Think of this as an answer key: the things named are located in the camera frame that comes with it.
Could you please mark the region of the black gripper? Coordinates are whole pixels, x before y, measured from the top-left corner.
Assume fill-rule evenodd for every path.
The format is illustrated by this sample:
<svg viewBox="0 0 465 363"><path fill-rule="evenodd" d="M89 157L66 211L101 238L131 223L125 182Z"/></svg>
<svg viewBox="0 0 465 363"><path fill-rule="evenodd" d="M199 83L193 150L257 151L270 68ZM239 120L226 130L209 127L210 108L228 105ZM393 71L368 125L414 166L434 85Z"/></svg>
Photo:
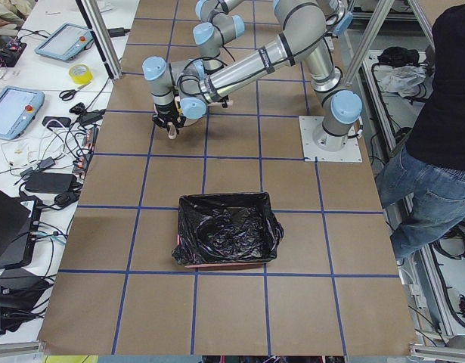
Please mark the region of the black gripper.
<svg viewBox="0 0 465 363"><path fill-rule="evenodd" d="M184 127L186 117L181 113L159 113L152 116L153 123L161 129L166 129L167 135L172 136L172 127L179 132Z"/></svg>

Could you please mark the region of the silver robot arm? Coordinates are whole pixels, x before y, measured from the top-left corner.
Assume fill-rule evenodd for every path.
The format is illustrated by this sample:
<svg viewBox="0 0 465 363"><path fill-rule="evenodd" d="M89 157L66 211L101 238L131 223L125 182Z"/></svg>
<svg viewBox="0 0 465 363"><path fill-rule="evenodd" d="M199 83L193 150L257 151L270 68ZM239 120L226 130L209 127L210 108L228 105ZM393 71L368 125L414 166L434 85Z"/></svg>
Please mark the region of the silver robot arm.
<svg viewBox="0 0 465 363"><path fill-rule="evenodd" d="M325 40L351 23L343 1L274 1L280 27L267 44L227 64L221 49L245 32L243 18L231 12L238 1L198 1L199 23L193 29L199 57L167 62L158 56L144 60L142 70L154 102L153 122L175 138L180 129L204 117L212 104L228 106L229 95L285 67L305 64L313 91L324 110L312 137L321 149L337 151L351 137L362 101L342 85L342 70L333 62Z"/></svg>
<svg viewBox="0 0 465 363"><path fill-rule="evenodd" d="M200 24L193 29L196 46L206 74L212 74L225 65L220 59L221 48L240 38L245 32L241 16L230 15L242 1L198 1L195 13Z"/></svg>

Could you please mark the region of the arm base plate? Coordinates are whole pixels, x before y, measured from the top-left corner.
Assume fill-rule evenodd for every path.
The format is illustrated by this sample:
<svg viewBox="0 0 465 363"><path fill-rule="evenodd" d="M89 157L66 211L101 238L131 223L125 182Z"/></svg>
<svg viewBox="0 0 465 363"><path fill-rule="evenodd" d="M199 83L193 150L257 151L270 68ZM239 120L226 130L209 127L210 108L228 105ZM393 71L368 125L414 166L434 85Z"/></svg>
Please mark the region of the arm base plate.
<svg viewBox="0 0 465 363"><path fill-rule="evenodd" d="M327 134L322 116L299 116L303 159L307 162L361 163L363 161L354 126L344 136Z"/></svg>

